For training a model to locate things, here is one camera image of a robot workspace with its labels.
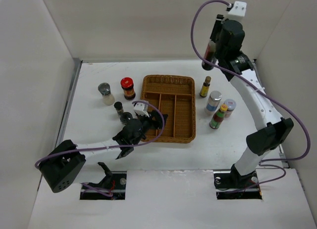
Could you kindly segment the tall dark soy sauce bottle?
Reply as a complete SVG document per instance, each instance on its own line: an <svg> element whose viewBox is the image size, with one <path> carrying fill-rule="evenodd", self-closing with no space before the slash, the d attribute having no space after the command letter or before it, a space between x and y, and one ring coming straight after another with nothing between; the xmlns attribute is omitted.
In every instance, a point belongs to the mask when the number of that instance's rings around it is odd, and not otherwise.
<svg viewBox="0 0 317 229"><path fill-rule="evenodd" d="M212 64L215 64L217 61L217 59L215 57L215 48L216 48L216 46L215 46L214 41L210 40L208 45L207 45L205 54L204 54L204 59ZM202 61L202 68L206 71L210 71L211 69L213 69L213 66Z"/></svg>

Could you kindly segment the silver lid white pepper jar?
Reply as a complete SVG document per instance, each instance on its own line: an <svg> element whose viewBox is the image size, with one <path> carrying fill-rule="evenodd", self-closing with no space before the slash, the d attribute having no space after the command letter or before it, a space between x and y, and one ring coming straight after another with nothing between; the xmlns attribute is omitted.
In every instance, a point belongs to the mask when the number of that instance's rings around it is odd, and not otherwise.
<svg viewBox="0 0 317 229"><path fill-rule="evenodd" d="M212 115L214 112L216 112L219 103L222 99L222 94L219 91L212 91L209 95L206 107L205 107L205 112L208 115Z"/></svg>

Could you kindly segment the green label chili sauce bottle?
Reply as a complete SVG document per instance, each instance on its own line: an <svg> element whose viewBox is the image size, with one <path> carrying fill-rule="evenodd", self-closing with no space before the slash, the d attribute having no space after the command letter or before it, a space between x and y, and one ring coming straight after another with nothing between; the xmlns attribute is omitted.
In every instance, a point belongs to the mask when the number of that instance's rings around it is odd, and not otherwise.
<svg viewBox="0 0 317 229"><path fill-rule="evenodd" d="M220 127L227 110L228 106L226 104L222 104L220 108L215 112L210 121L210 127L212 129L218 129Z"/></svg>

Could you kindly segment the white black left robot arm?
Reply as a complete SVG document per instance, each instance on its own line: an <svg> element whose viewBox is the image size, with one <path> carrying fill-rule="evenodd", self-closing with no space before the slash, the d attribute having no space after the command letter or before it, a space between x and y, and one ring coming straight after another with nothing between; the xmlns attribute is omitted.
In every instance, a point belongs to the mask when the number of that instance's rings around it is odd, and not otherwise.
<svg viewBox="0 0 317 229"><path fill-rule="evenodd" d="M135 147L142 145L140 142L146 139L149 130L160 130L162 133L168 119L167 114L156 110L138 114L136 118L126 115L127 113L121 115L124 126L112 139L87 145L64 140L48 156L35 163L52 192L58 193L69 187L88 157L109 153L116 160L124 158L132 153Z"/></svg>

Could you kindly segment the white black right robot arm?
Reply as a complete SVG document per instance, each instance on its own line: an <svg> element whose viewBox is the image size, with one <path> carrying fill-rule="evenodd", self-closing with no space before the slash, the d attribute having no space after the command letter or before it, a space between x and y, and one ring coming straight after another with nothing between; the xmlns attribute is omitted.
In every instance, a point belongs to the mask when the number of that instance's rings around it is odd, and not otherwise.
<svg viewBox="0 0 317 229"><path fill-rule="evenodd" d="M244 100L256 127L256 132L246 137L247 148L232 165L230 173L216 177L217 188L244 187L254 176L258 164L285 141L294 126L290 118L284 119L261 95L254 66L241 51L244 37L240 22L217 15L211 34L211 40L215 42L215 57L227 80Z"/></svg>

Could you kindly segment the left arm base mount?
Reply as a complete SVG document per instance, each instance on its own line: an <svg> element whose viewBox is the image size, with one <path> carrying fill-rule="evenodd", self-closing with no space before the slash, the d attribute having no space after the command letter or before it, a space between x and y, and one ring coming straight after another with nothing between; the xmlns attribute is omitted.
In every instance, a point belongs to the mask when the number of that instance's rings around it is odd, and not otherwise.
<svg viewBox="0 0 317 229"><path fill-rule="evenodd" d="M124 200L127 172L111 171L104 162L98 162L105 176L98 183L82 185L80 200Z"/></svg>

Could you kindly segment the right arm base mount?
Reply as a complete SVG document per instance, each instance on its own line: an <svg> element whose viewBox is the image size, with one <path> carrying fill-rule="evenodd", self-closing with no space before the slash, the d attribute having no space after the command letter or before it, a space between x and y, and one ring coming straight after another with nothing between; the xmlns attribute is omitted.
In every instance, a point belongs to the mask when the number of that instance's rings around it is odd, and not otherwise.
<svg viewBox="0 0 317 229"><path fill-rule="evenodd" d="M256 171L246 176L231 170L214 171L213 176L218 200L262 199Z"/></svg>

